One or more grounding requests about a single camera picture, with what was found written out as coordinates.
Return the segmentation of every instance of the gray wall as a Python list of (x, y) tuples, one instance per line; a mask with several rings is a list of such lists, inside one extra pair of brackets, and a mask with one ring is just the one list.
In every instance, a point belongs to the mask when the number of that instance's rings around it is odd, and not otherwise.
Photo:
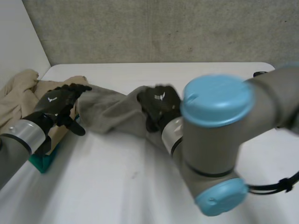
[(298, 0), (23, 0), (52, 65), (299, 61)]

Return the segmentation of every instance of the gray robot arm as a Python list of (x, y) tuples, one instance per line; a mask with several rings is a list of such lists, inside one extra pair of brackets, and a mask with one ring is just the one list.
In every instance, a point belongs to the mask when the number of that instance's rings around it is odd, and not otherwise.
[(205, 76), (185, 87), (182, 116), (176, 112), (160, 131), (205, 215), (233, 209), (249, 192), (234, 170), (242, 143), (277, 126), (298, 133), (298, 87), (299, 68), (274, 70), (245, 82)]
[(46, 133), (36, 123), (22, 119), (0, 135), (0, 189), (45, 141)]
[(64, 125), (73, 133), (85, 134), (70, 111), (76, 100), (89, 86), (64, 85), (47, 92), (38, 102), (35, 111), (11, 126), (0, 135), (0, 189), (20, 169), (33, 153), (44, 155), (51, 149), (49, 130)]

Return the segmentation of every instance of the tan towel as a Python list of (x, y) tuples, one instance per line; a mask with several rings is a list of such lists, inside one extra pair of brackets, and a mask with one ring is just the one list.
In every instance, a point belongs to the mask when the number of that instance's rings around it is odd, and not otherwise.
[[(49, 90), (64, 84), (88, 84), (83, 76), (74, 76), (64, 82), (38, 81), (38, 73), (33, 70), (25, 70), (16, 74), (0, 90), (0, 133), (14, 124), (15, 121), (31, 114), (39, 99)], [(76, 106), (71, 110), (71, 117), (76, 117)], [(67, 133), (64, 126), (53, 127), (49, 136), (52, 139), (51, 151)]]

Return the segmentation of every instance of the white tabletop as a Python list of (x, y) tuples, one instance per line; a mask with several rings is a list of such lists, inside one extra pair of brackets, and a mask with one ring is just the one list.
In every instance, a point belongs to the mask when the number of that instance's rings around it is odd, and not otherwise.
[[(226, 73), (251, 78), (266, 63), (72, 64), (52, 67), (43, 80), (83, 75), (91, 84), (125, 94), (140, 85), (174, 85)], [(237, 171), (248, 183), (270, 184), (298, 170), (299, 138), (268, 131), (241, 150)], [(0, 192), (0, 224), (297, 224), (299, 190), (249, 195), (233, 211), (206, 217), (194, 205), (171, 158), (144, 139), (111, 132), (67, 134), (49, 171), (29, 162)]]

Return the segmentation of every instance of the gray fabric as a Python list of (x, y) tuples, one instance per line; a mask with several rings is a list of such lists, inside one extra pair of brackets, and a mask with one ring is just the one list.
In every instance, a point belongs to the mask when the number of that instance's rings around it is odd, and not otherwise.
[(127, 96), (95, 85), (90, 86), (93, 90), (83, 93), (78, 99), (78, 112), (84, 127), (99, 134), (112, 129), (133, 134), (165, 149), (160, 132), (147, 132), (146, 116), (136, 98), (146, 86), (138, 87)]

